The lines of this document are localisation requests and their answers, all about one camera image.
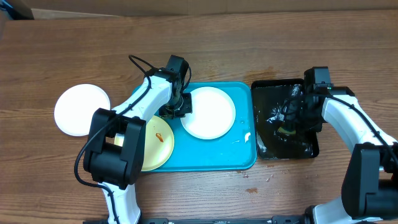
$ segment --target wooden table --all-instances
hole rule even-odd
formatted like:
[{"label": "wooden table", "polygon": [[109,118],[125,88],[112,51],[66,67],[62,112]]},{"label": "wooden table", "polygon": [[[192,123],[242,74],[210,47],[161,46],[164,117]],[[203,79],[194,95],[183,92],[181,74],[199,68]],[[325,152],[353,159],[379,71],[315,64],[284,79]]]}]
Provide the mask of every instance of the wooden table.
[{"label": "wooden table", "polygon": [[[103,88],[112,106],[122,103],[142,81],[129,54],[158,67],[171,54],[185,57],[193,82],[250,85],[303,78],[306,69],[326,65],[335,85],[349,86],[368,115],[398,137],[398,11],[11,21],[0,41],[0,222],[108,216],[103,193],[73,175],[86,138],[63,134],[53,109],[80,83]],[[301,214],[339,196],[350,159],[329,124],[318,139],[316,159],[258,159],[245,170],[249,178],[236,171],[143,175],[137,201],[144,217]]]}]

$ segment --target blue tray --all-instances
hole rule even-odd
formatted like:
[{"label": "blue tray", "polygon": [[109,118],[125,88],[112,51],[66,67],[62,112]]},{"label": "blue tray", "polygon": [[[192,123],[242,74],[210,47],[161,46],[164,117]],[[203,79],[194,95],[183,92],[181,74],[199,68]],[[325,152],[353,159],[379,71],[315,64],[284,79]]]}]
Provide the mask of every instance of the blue tray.
[{"label": "blue tray", "polygon": [[[174,150],[165,164],[149,172],[242,170],[255,163],[256,131],[250,88],[243,82],[203,82],[190,83],[185,92],[204,86],[219,88],[231,97],[236,108],[232,128],[220,138],[202,140],[187,133],[180,119],[166,119],[174,133]],[[246,133],[251,135],[245,142]]]}]

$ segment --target black tray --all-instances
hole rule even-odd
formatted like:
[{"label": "black tray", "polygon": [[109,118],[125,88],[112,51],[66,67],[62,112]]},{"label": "black tray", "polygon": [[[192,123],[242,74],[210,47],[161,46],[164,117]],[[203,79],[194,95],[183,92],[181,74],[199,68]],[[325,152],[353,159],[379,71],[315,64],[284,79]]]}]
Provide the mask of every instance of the black tray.
[{"label": "black tray", "polygon": [[251,85],[251,94],[256,127],[256,147],[263,159],[308,159],[319,155],[317,134],[313,131],[303,135],[285,136],[277,132],[282,122],[272,120],[275,109],[289,98],[295,85],[302,89],[301,78],[285,80],[259,80]]}]

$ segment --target yellow object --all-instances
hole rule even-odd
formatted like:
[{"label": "yellow object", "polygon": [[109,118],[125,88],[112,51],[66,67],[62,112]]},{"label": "yellow object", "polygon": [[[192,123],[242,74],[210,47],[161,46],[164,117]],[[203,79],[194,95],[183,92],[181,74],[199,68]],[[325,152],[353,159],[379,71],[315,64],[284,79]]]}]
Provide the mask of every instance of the yellow object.
[{"label": "yellow object", "polygon": [[294,135],[294,134],[296,134],[296,130],[287,131],[287,130],[285,130],[283,127],[279,127],[279,128],[278,128],[278,132],[280,132],[280,133],[282,133],[282,134],[287,134],[287,135]]},{"label": "yellow object", "polygon": [[[122,146],[123,140],[123,135],[117,135],[114,143]],[[162,118],[153,116],[146,127],[144,164],[141,171],[154,170],[163,165],[172,155],[173,148],[174,134],[169,124]]]}]

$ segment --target round plate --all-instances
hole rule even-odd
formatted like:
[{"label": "round plate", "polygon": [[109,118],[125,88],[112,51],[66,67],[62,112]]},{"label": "round plate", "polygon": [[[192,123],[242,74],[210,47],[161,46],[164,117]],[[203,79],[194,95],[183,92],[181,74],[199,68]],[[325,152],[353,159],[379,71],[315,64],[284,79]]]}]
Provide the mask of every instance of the round plate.
[{"label": "round plate", "polygon": [[[118,134],[114,143],[122,146],[123,140],[124,136]],[[174,134],[169,124],[162,118],[153,116],[146,127],[144,164],[141,171],[154,170],[163,165],[172,155],[173,149]]]},{"label": "round plate", "polygon": [[188,133],[200,139],[215,139],[231,129],[236,110],[228,94],[214,87],[202,87],[193,90],[191,96],[192,113],[181,118]]},{"label": "round plate", "polygon": [[91,84],[71,87],[58,99],[54,109],[58,128],[71,136],[90,131],[91,119],[98,108],[109,110],[111,102],[104,90]]}]

